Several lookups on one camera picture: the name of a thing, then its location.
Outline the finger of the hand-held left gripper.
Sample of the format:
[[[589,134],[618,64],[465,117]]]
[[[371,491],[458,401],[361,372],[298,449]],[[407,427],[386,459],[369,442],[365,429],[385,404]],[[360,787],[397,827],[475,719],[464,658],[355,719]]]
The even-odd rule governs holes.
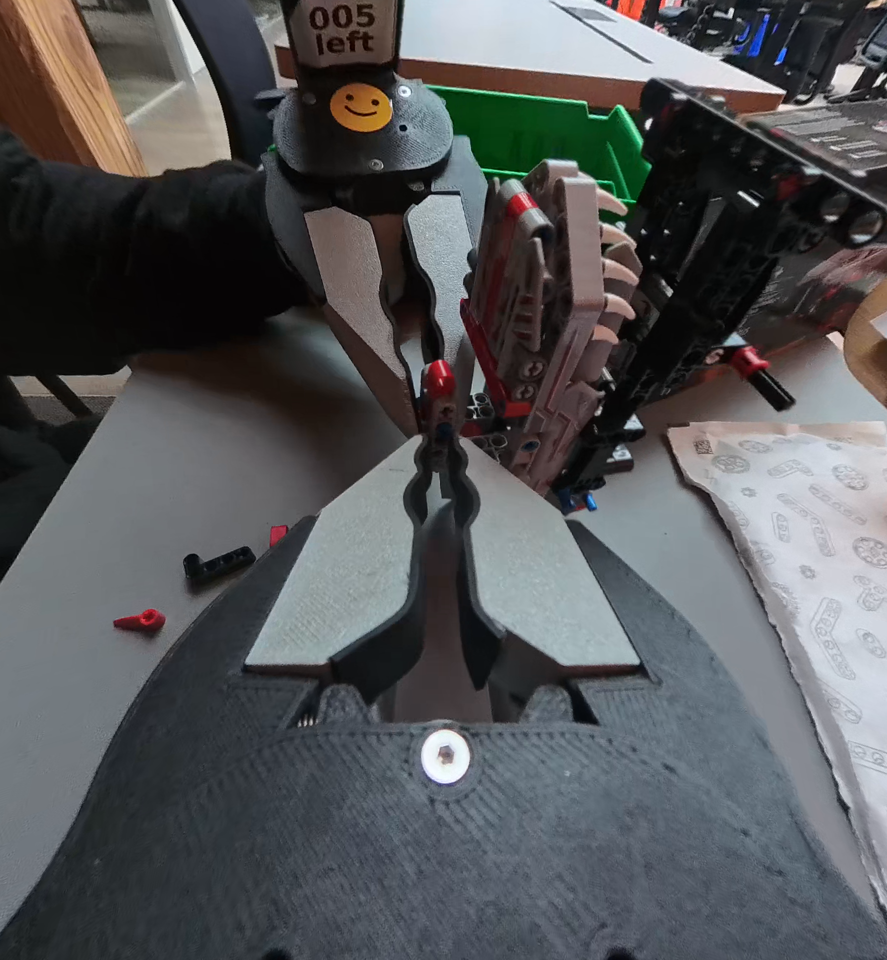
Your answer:
[[[457,389],[473,387],[475,354],[461,304],[472,240],[459,195],[432,194],[414,204],[403,219],[413,267],[426,294],[424,356],[450,366]]]
[[[308,212],[304,220],[330,329],[394,425],[406,436],[419,434],[413,386],[386,307],[371,223],[341,208]]]

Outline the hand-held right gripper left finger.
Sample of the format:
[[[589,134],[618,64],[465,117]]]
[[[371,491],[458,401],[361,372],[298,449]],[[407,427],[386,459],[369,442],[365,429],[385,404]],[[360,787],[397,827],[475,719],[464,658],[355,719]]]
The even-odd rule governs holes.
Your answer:
[[[427,441],[413,437],[327,504],[244,661],[376,702],[424,647]]]

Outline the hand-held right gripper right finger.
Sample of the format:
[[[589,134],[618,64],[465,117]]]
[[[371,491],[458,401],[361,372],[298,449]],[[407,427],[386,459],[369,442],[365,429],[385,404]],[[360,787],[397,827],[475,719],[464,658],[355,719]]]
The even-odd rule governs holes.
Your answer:
[[[637,672],[629,636],[557,508],[470,440],[449,451],[461,650],[474,689]]]

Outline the grey red brick vehicle model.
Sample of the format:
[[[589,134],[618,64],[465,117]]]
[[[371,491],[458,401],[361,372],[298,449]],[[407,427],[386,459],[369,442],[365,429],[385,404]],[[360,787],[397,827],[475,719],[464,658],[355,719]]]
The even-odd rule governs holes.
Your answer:
[[[487,189],[461,318],[493,425],[466,435],[568,515],[596,509],[635,416],[699,371],[735,371],[795,404],[741,332],[787,258],[887,248],[887,194],[843,161],[739,119],[721,98],[649,80],[650,165],[631,214],[575,161]]]

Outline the red capped black brick pin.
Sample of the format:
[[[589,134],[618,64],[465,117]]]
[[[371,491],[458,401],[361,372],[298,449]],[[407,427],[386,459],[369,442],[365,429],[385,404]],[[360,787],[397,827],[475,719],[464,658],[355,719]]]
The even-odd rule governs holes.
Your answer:
[[[447,361],[437,359],[421,372],[419,413],[426,437],[425,460],[434,473],[443,470],[457,426],[457,381]]]

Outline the black cardboard set box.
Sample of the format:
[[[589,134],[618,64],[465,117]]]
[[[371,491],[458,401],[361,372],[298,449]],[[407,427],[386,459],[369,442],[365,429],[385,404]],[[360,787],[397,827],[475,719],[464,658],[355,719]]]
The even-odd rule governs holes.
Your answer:
[[[755,124],[829,162],[887,204],[887,100],[842,102],[758,114]],[[825,239],[783,256],[738,333],[765,357],[845,332],[887,280],[887,245],[847,249]]]

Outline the black office chair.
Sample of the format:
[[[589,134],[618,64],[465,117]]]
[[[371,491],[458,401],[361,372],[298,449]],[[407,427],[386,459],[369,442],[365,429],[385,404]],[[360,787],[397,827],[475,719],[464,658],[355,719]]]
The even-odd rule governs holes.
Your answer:
[[[259,167],[273,141],[277,77],[247,1],[175,1],[221,104],[231,157]]]

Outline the black angled brick beam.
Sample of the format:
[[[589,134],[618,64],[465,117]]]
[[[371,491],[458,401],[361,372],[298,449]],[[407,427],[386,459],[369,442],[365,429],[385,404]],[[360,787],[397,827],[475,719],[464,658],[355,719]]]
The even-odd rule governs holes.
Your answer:
[[[210,559],[190,553],[182,561],[184,579],[190,590],[199,592],[245,570],[256,561],[257,556],[249,546],[238,547]]]

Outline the green plastic bin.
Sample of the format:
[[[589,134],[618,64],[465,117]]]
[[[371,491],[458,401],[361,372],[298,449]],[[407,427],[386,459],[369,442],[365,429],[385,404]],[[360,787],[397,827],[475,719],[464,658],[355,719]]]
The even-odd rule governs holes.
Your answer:
[[[628,210],[650,165],[642,134],[622,105],[593,113],[583,101],[431,85],[454,134],[467,137],[487,178],[522,180],[544,160],[576,162]]]

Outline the grey table with wooden edge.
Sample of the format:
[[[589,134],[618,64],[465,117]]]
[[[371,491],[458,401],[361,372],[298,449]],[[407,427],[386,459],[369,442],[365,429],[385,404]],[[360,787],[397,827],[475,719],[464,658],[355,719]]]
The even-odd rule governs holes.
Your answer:
[[[652,78],[721,95],[738,114],[785,92],[594,2],[404,2],[398,73],[429,86],[635,110]]]

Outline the printed white paper bag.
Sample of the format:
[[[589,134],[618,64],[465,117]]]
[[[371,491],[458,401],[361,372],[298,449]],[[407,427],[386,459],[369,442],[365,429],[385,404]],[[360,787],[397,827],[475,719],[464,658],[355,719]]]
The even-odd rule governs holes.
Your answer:
[[[887,914],[887,427],[710,421],[667,441],[780,638]]]

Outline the person's black clothing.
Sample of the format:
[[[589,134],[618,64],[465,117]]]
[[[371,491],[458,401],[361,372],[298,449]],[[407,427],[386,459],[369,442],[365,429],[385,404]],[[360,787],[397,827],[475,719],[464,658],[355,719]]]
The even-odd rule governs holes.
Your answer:
[[[0,583],[101,421],[36,418],[0,369]]]

